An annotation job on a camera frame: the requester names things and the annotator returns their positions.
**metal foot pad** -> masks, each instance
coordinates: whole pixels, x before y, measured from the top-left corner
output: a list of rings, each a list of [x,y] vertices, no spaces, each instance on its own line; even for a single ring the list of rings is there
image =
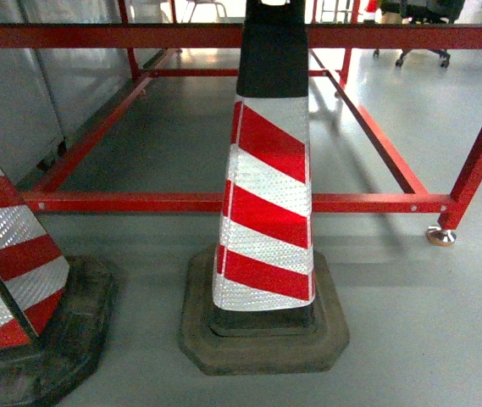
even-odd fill
[[[442,229],[440,226],[430,226],[425,232],[425,236],[437,246],[451,246],[457,240],[454,231]]]
[[[347,346],[350,334],[322,254],[314,253],[316,329],[297,335],[217,335],[209,326],[213,318],[213,262],[214,248],[191,259],[180,323],[180,347],[203,373],[253,375],[331,368]]]
[[[0,350],[0,406],[54,404],[97,368],[112,309],[114,280],[91,259],[68,261],[65,292],[40,336],[41,347]]]

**gray floor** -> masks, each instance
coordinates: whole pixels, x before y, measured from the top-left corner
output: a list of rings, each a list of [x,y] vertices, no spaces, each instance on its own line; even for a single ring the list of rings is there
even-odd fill
[[[352,92],[426,187],[449,192],[482,124],[482,52],[453,51],[448,70],[426,51],[398,70],[398,53],[355,51]],[[238,54],[182,59],[235,66]],[[331,85],[310,87],[314,190],[399,192]],[[157,81],[65,189],[220,191],[234,97],[234,79]],[[451,248],[424,237],[435,215],[315,216],[352,336],[319,374],[207,377],[179,351],[186,264],[217,242],[217,215],[41,220],[66,254],[92,254],[120,286],[102,363],[62,407],[482,406],[482,186]]]

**white wall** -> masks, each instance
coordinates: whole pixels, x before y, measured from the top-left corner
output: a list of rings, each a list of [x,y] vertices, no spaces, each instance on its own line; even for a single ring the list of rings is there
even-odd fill
[[[162,22],[159,0],[126,0],[135,23]],[[116,0],[0,0],[0,23],[120,22]],[[140,65],[156,49],[136,50]],[[128,80],[124,49],[0,49],[0,166],[20,181]]]
[[[0,23],[21,23],[16,0],[0,0]],[[0,49],[0,166],[18,182],[62,141],[47,86],[30,49]]]

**red and white striped traffic cone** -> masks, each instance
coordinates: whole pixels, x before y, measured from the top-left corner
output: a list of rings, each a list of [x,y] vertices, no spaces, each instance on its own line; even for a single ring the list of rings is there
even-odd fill
[[[213,287],[221,309],[289,309],[314,299],[307,104],[235,104]]]
[[[378,11],[378,0],[368,0],[367,8],[363,14],[364,24],[376,24],[376,12]]]
[[[66,292],[70,274],[76,274],[78,278],[83,275],[89,276],[84,271],[75,270],[74,273],[70,273],[69,270],[66,258],[0,170],[0,387],[5,387],[0,389],[0,405],[42,405],[40,403],[44,399],[49,399],[51,391],[56,393],[55,397],[60,397],[78,384],[84,375],[79,372],[77,375],[80,377],[73,376],[76,370],[81,367],[84,370],[86,367],[86,374],[90,373],[88,367],[90,363],[95,363],[97,354],[88,355],[86,361],[75,360],[72,366],[64,364],[63,368],[68,366],[71,371],[67,370],[60,374],[51,369],[51,366],[48,366],[48,371],[45,368],[41,369],[41,366],[53,362],[55,357],[62,357],[58,354],[59,349],[56,355],[53,351],[41,351],[49,345],[56,346],[54,341],[47,343],[47,338],[54,337],[55,329],[59,333],[57,339],[65,341],[64,350],[69,348],[69,334],[73,327],[67,327],[66,323],[71,323],[73,316],[65,311],[60,303],[71,304],[73,297],[79,295],[76,288],[80,284],[73,281],[70,283],[69,295]],[[90,287],[90,293],[93,290],[94,293],[103,296],[111,292],[110,276],[103,275],[107,281],[97,290],[96,287]],[[106,316],[106,307],[99,303],[95,305],[96,314],[91,317]],[[70,312],[76,311],[76,308],[75,306]],[[88,325],[84,319],[80,324],[81,327]],[[106,324],[92,324],[94,326],[88,325],[89,332],[103,335]],[[88,339],[94,338],[95,336],[80,336],[80,343],[76,344],[74,341],[72,345],[82,346]],[[33,349],[33,353],[30,350],[21,351],[21,345],[30,345],[25,348]],[[24,360],[20,359],[21,353],[25,357]],[[67,378],[57,387],[41,388],[38,383],[51,374],[57,375],[58,379],[62,376]],[[9,388],[9,383],[19,387]]]
[[[348,342],[313,252],[304,5],[247,2],[219,245],[190,264],[180,329],[208,374],[325,371]]]
[[[68,272],[68,262],[0,170],[0,277],[25,315],[17,321],[0,298],[0,348],[29,343],[31,331],[43,331]]]

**black rubber cone base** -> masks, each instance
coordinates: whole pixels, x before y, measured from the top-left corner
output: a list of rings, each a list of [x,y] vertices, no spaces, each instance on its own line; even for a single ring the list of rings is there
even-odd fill
[[[327,262],[314,253],[317,296],[313,302],[315,329],[291,335],[258,334],[223,337],[211,329],[214,320],[212,295],[214,248],[190,261],[182,321],[180,347],[207,375],[253,375],[327,371],[349,342]]]
[[[115,293],[95,261],[68,259],[68,282],[40,348],[0,350],[0,406],[48,406],[97,368]]]

